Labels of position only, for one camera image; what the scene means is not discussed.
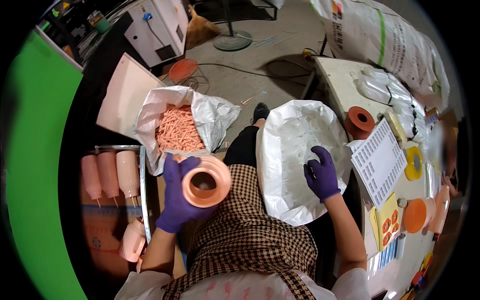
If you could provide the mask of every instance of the white machine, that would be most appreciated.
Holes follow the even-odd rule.
[[[125,37],[149,67],[183,55],[188,16],[181,0],[144,0],[128,9]]]

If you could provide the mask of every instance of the plastic bag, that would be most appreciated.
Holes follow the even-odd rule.
[[[320,131],[305,126],[317,122]],[[292,134],[298,130],[298,136]],[[300,134],[317,138],[299,144]],[[273,109],[265,125],[257,133],[256,158],[260,189],[267,213],[293,226],[312,222],[326,212],[318,197],[308,188],[303,175],[303,164],[308,159],[318,159],[310,151],[315,145],[325,147],[334,161],[338,187],[345,191],[350,177],[347,135],[335,113],[325,104],[313,100],[291,100]],[[296,155],[294,159],[284,156]],[[285,163],[289,172],[285,173]],[[297,183],[297,194],[287,196],[289,183]]]
[[[151,90],[138,113],[133,135],[145,146],[148,172],[154,176],[163,173],[166,152],[190,156],[171,149],[160,153],[158,149],[155,129],[160,125],[160,120],[167,110],[168,104],[177,107],[191,105],[195,127],[205,144],[205,150],[190,153],[190,155],[211,153],[219,147],[227,134],[227,128],[237,119],[241,111],[239,106],[233,105],[223,98],[206,96],[187,86],[176,85]]]
[[[447,108],[450,85],[437,48],[426,35],[373,0],[310,2],[336,57],[371,61],[405,82],[428,109]]]
[[[392,74],[375,68],[364,68],[355,84],[365,97],[391,105],[407,138],[419,143],[422,155],[426,155],[431,129],[425,123],[425,110],[403,84]]]

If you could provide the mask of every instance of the purple gloved hand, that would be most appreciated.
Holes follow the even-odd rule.
[[[320,162],[309,160],[308,165],[303,165],[303,172],[308,187],[320,198],[320,203],[323,203],[328,197],[339,193],[340,189],[336,181],[335,166],[327,149],[315,146],[312,152],[318,155]]]
[[[178,164],[172,154],[167,155],[163,168],[163,177],[167,184],[165,209],[155,222],[155,225],[163,231],[177,233],[183,223],[208,217],[216,209],[217,205],[207,208],[193,206],[183,197],[181,180],[199,163],[198,158],[191,156]]]

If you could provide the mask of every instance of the checkered apron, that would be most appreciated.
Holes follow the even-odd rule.
[[[187,256],[189,271],[162,287],[163,299],[179,299],[202,279],[236,271],[278,273],[297,300],[315,299],[293,271],[315,276],[317,248],[309,230],[265,213],[254,167],[229,169],[230,193],[209,218],[200,221]]]

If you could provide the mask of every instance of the pile of pink plastic pieces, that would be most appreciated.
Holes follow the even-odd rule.
[[[190,106],[170,106],[157,129],[156,141],[161,152],[165,149],[193,152],[205,149],[193,122]]]

